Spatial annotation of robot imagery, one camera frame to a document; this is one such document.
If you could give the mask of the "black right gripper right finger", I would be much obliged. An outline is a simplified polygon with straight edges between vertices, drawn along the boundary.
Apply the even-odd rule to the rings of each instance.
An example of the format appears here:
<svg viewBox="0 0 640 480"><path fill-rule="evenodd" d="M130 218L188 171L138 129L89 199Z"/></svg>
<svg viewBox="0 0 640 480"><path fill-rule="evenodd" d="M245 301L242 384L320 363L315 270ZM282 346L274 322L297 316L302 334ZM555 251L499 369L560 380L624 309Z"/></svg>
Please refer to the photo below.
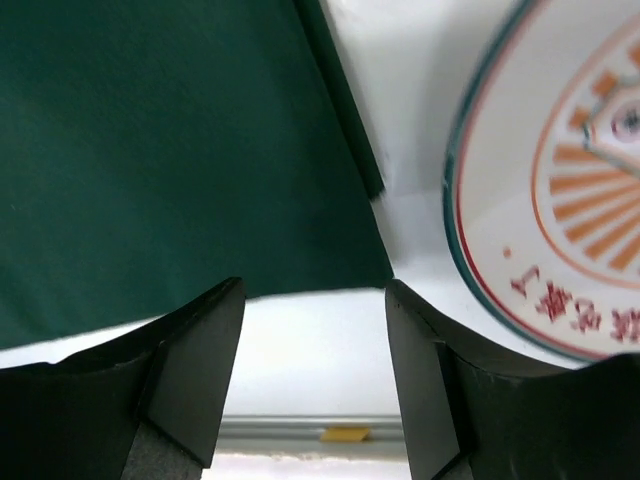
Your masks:
<svg viewBox="0 0 640 480"><path fill-rule="evenodd" d="M405 283L385 291L410 473L442 479L635 479L639 357L565 369L497 344Z"/></svg>

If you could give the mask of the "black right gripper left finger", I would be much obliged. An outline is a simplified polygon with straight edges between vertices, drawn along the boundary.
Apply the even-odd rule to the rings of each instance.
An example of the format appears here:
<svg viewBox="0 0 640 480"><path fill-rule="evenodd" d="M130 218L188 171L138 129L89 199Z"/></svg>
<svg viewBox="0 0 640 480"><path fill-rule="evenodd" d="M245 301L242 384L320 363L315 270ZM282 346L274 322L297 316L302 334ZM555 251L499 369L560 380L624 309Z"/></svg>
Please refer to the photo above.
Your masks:
<svg viewBox="0 0 640 480"><path fill-rule="evenodd" d="M1 373L5 479L198 479L213 460L245 309L230 278L56 363Z"/></svg>

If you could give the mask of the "white plate orange sunburst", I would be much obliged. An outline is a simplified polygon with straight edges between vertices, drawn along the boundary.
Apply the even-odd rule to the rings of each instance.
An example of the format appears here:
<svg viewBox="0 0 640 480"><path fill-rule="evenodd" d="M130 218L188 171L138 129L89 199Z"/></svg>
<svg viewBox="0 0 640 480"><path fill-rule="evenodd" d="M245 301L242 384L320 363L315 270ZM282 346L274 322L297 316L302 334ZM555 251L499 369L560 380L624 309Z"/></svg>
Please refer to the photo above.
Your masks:
<svg viewBox="0 0 640 480"><path fill-rule="evenodd" d="M639 5L523 1L447 148L454 263L498 322L581 361L639 349Z"/></svg>

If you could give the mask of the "dark green cloth placemat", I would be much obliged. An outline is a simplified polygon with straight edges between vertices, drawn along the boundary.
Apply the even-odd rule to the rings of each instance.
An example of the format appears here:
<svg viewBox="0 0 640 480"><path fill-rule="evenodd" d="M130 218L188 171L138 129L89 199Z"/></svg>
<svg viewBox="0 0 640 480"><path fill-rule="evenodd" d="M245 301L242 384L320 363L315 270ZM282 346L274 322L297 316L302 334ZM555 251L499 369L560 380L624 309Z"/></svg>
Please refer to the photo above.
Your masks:
<svg viewBox="0 0 640 480"><path fill-rule="evenodd" d="M1 344L380 288L383 188L316 1L1 5Z"/></svg>

